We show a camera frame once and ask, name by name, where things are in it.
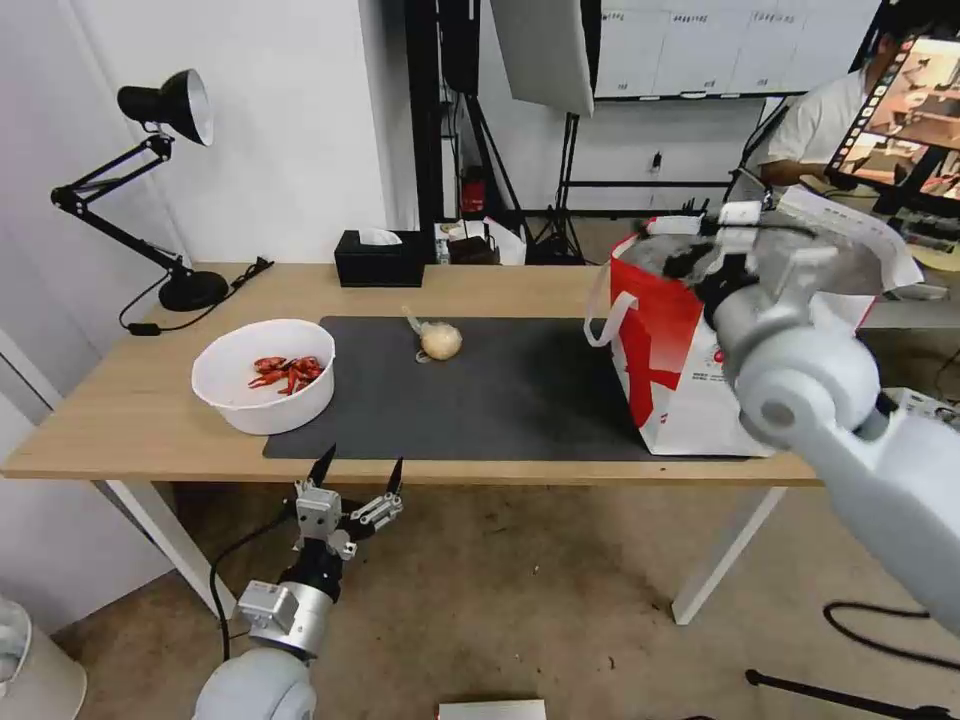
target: white shirt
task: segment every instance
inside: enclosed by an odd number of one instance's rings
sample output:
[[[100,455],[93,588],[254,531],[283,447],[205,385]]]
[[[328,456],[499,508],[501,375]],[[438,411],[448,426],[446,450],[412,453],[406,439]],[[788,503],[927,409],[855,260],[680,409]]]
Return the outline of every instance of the white shirt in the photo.
[[[859,70],[811,90],[787,111],[766,152],[760,148],[757,153],[757,164],[795,160],[825,165],[866,101],[864,75]]]

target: desk lamp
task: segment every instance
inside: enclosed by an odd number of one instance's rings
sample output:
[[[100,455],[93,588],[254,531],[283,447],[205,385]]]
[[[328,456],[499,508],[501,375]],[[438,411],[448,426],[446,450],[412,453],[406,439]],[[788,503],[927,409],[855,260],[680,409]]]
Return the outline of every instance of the desk lamp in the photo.
[[[203,81],[196,70],[182,70],[159,88],[120,88],[117,104],[124,115],[139,122],[144,131],[149,133],[147,139],[76,182],[55,188],[50,199],[64,212],[164,268],[169,279],[160,288],[160,304],[167,310],[188,312],[217,305],[227,297],[229,291],[227,281],[222,276],[185,266],[181,255],[134,237],[90,209],[96,200],[107,193],[170,159],[174,139],[163,131],[162,125],[169,125],[198,145],[209,147],[213,143],[213,110]],[[116,166],[146,151],[155,155],[150,162],[126,175],[102,178]]]

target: lamp arm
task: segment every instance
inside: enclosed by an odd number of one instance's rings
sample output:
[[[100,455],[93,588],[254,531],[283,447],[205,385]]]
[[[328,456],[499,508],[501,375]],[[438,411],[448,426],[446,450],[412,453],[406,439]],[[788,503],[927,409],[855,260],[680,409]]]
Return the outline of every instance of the lamp arm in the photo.
[[[50,199],[54,205],[63,210],[65,213],[73,215],[75,218],[82,220],[87,225],[96,228],[104,235],[112,237],[122,245],[125,245],[134,252],[143,255],[148,260],[151,260],[160,267],[170,271],[172,275],[189,275],[192,270],[183,264],[182,257],[180,255],[171,256],[165,254],[156,246],[152,245],[146,240],[142,240],[131,235],[126,230],[117,227],[90,209],[90,204],[95,200],[103,197],[113,190],[116,190],[118,187],[126,185],[131,180],[134,180],[144,173],[149,172],[157,165],[167,162],[167,160],[170,159],[172,146],[173,138],[161,133],[151,135],[135,148],[128,150],[105,165],[98,167],[93,172],[84,175],[76,182],[54,188],[53,192],[50,193]],[[130,158],[136,157],[146,150],[153,151],[157,157],[121,177],[107,178],[104,180],[97,179],[104,173],[115,168],[117,165],[126,162]]]

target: floor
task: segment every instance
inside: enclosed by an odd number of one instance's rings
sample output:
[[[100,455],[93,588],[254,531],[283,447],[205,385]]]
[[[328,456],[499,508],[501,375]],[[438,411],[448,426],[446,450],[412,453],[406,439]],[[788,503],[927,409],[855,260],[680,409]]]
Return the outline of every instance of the floor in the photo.
[[[931,389],[943,358],[960,346],[958,334],[885,331],[865,339],[885,384],[920,390]],[[943,387],[960,396],[960,373],[945,373]],[[272,517],[291,490],[191,485],[177,499],[209,555]],[[839,525],[822,490],[787,493],[694,623],[675,626],[669,599],[738,494],[408,488],[400,520],[347,568],[311,671],[318,720],[426,720],[439,702],[531,697],[546,700],[551,720],[865,717],[753,688],[743,680],[750,667],[960,711],[955,675],[861,648],[824,622],[820,608],[833,599],[913,603]],[[276,578],[292,557],[294,534],[282,528],[238,552],[223,567],[227,584],[239,593],[249,579]],[[851,624],[960,657],[960,643],[929,621]],[[242,622],[233,629],[241,632]],[[175,573],[57,640],[90,675],[81,720],[189,718],[220,659],[214,618]],[[248,646],[246,637],[233,642],[235,652]]]

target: white plastic bowl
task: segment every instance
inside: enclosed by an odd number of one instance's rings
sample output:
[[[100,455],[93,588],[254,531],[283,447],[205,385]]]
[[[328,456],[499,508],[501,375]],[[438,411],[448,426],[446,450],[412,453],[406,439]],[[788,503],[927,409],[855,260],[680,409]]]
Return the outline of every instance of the white plastic bowl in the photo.
[[[323,365],[316,380],[293,395],[280,395],[286,387],[247,387],[256,371],[255,360],[279,355],[285,358],[314,355]],[[194,394],[216,408],[223,419],[251,435],[274,435],[293,430],[323,412],[333,397],[333,337],[306,320],[266,320],[245,325],[214,340],[193,363]]]

